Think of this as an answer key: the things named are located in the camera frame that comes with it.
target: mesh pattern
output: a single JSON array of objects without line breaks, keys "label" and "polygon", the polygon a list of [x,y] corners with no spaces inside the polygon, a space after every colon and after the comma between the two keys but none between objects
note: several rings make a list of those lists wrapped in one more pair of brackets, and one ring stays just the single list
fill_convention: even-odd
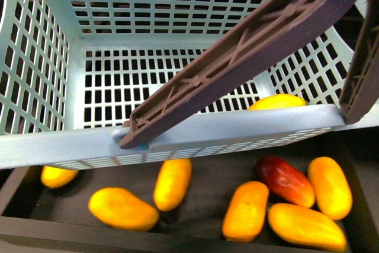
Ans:
[{"label": "mesh pattern", "polygon": [[[81,127],[122,125],[138,105],[203,51],[87,50]],[[258,99],[256,86],[249,81],[201,112],[245,110]]]},{"label": "mesh pattern", "polygon": [[268,69],[275,92],[297,94],[310,104],[339,105],[349,62],[341,61],[331,29]]},{"label": "mesh pattern", "polygon": [[151,152],[142,153],[135,155],[125,155],[125,156],[112,156],[106,158],[96,158],[89,159],[85,161],[75,161],[75,162],[59,162],[54,164],[54,166],[61,166],[67,169],[88,169],[88,168],[98,168],[98,167],[109,167],[109,166],[119,166],[128,164],[138,164],[144,162],[156,162],[165,161],[167,159],[176,158],[191,158],[207,155],[216,155],[222,153],[230,153],[237,151],[246,151],[260,148],[270,148],[274,146],[287,145],[293,142],[298,142],[303,139],[307,139],[312,136],[318,136],[319,134],[329,132],[330,127],[325,127],[322,129],[311,129],[311,130],[300,130],[294,133],[287,133],[283,137],[256,140],[253,142],[241,142],[233,143],[230,145],[217,145],[208,146],[204,148],[195,149],[181,149],[166,152]]},{"label": "mesh pattern", "polygon": [[17,0],[0,74],[2,134],[62,130],[69,43],[45,0]]},{"label": "mesh pattern", "polygon": [[70,0],[84,34],[224,34],[262,1]]}]

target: light blue plastic basket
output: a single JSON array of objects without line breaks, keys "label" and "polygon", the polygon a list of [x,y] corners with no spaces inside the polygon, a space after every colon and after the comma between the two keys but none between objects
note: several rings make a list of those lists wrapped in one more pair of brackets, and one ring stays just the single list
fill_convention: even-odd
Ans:
[{"label": "light blue plastic basket", "polygon": [[[5,0],[0,167],[117,166],[281,146],[379,125],[377,105],[358,124],[343,122],[338,95],[352,50],[332,27],[148,144],[118,147],[131,111],[263,1]],[[359,7],[364,10],[364,0]],[[279,92],[309,105],[244,111]]]}]

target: brown plastic handle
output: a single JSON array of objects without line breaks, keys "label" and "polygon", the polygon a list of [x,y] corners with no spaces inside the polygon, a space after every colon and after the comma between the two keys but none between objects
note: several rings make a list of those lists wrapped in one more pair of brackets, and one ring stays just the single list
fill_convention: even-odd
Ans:
[{"label": "brown plastic handle", "polygon": [[267,0],[139,105],[121,148],[162,134],[294,53],[356,0]]},{"label": "brown plastic handle", "polygon": [[379,98],[379,0],[368,11],[339,97],[347,124],[358,122]]}]

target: orange mango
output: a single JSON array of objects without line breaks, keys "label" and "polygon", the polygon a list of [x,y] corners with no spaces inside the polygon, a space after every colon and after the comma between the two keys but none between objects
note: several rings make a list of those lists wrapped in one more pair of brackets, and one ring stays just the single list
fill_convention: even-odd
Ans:
[{"label": "orange mango", "polygon": [[159,219],[158,211],[123,188],[103,188],[88,202],[90,212],[117,229],[149,231]]},{"label": "orange mango", "polygon": [[287,107],[305,106],[307,102],[291,94],[277,94],[258,100],[252,104],[248,110],[266,110]]},{"label": "orange mango", "polygon": [[268,194],[267,186],[258,181],[237,188],[222,227],[226,240],[251,242],[257,237],[264,225]]},{"label": "orange mango", "polygon": [[59,188],[70,183],[78,173],[78,170],[44,166],[41,173],[41,182],[46,187]]},{"label": "orange mango", "polygon": [[346,249],[341,228],[315,210],[295,204],[275,204],[268,210],[268,223],[287,242],[332,252]]},{"label": "orange mango", "polygon": [[335,160],[326,156],[314,159],[309,165],[308,177],[321,212],[333,220],[343,219],[349,214],[352,193],[345,174]]},{"label": "orange mango", "polygon": [[187,193],[191,176],[190,158],[166,160],[155,184],[153,196],[156,207],[163,212],[177,208]]}]

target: dark box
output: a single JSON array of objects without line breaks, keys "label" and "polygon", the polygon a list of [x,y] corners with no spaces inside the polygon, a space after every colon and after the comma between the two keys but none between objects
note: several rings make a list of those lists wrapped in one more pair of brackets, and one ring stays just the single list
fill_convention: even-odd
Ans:
[{"label": "dark box", "polygon": [[[184,202],[161,213],[150,232],[108,227],[89,212],[88,200],[100,188],[124,187],[154,205],[161,162],[81,171],[72,183],[55,190],[41,184],[41,166],[19,168],[0,191],[0,238],[74,252],[321,252],[283,241],[267,221],[251,244],[225,241],[221,226],[236,187],[256,179],[260,156],[277,155],[306,173],[312,159],[326,155],[340,163],[354,195],[351,214],[338,222],[349,241],[346,251],[379,252],[378,133],[378,128],[328,133],[280,148],[193,158]],[[270,195],[269,204],[281,201]]]}]

